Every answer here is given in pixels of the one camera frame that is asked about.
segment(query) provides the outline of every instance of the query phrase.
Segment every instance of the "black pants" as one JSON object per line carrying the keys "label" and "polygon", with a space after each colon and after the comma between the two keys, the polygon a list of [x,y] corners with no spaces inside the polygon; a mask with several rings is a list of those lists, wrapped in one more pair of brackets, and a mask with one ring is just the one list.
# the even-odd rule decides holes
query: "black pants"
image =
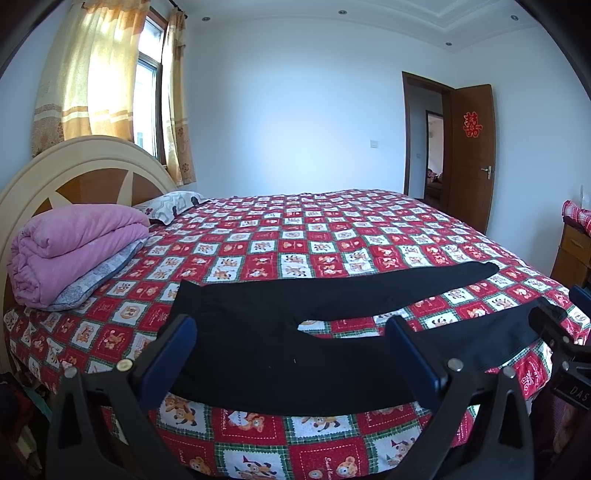
{"label": "black pants", "polygon": [[[277,280],[199,287],[182,282],[170,318],[197,322],[197,344],[172,392],[233,410],[335,416],[413,401],[383,337],[321,339],[305,320],[393,312],[483,280],[494,264],[415,268],[339,279]],[[500,365],[536,339],[533,304],[420,332],[447,357],[475,368]]]}

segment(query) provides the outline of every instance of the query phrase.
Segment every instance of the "door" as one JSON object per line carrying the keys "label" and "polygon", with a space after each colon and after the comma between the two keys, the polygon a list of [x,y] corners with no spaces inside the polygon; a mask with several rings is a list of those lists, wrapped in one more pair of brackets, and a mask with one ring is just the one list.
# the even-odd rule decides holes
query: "door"
{"label": "door", "polygon": [[486,233],[495,184],[492,88],[460,88],[450,96],[453,160],[447,213]]}

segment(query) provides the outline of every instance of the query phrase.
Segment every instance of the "yellow curtain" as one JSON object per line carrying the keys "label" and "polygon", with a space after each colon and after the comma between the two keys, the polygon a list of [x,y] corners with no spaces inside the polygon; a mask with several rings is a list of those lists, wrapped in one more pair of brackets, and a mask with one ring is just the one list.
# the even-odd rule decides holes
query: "yellow curtain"
{"label": "yellow curtain", "polygon": [[184,30],[184,13],[173,9],[168,20],[162,54],[162,117],[166,166],[178,186],[195,181],[183,100]]}
{"label": "yellow curtain", "polygon": [[72,1],[41,75],[33,156],[83,135],[133,141],[139,35],[150,0]]}

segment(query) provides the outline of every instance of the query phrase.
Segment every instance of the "curved headboard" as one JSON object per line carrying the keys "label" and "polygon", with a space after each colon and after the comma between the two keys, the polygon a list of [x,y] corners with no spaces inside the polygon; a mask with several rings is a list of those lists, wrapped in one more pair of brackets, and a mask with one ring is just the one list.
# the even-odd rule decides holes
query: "curved headboard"
{"label": "curved headboard", "polygon": [[[0,312],[14,306],[6,264],[18,230],[34,215],[72,203],[137,205],[176,190],[145,150],[115,137],[78,137],[31,160],[0,193]],[[0,372],[11,369],[0,326]]]}

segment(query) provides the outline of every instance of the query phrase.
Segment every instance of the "metal screw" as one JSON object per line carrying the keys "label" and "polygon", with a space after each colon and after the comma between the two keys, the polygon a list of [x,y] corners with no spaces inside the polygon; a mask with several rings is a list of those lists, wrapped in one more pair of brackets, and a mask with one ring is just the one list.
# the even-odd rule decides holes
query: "metal screw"
{"label": "metal screw", "polygon": [[74,378],[77,373],[78,373],[78,369],[76,367],[69,367],[69,368],[66,368],[66,371],[64,372],[64,376],[66,378]]}
{"label": "metal screw", "polygon": [[503,374],[509,378],[515,378],[515,376],[517,375],[517,373],[515,373],[515,370],[511,367],[505,367],[503,369]]}
{"label": "metal screw", "polygon": [[464,368],[464,362],[462,362],[459,358],[450,358],[447,361],[447,366],[449,370],[454,372],[461,372]]}
{"label": "metal screw", "polygon": [[120,372],[127,372],[131,370],[132,366],[134,366],[134,363],[129,358],[123,358],[117,362],[117,370]]}

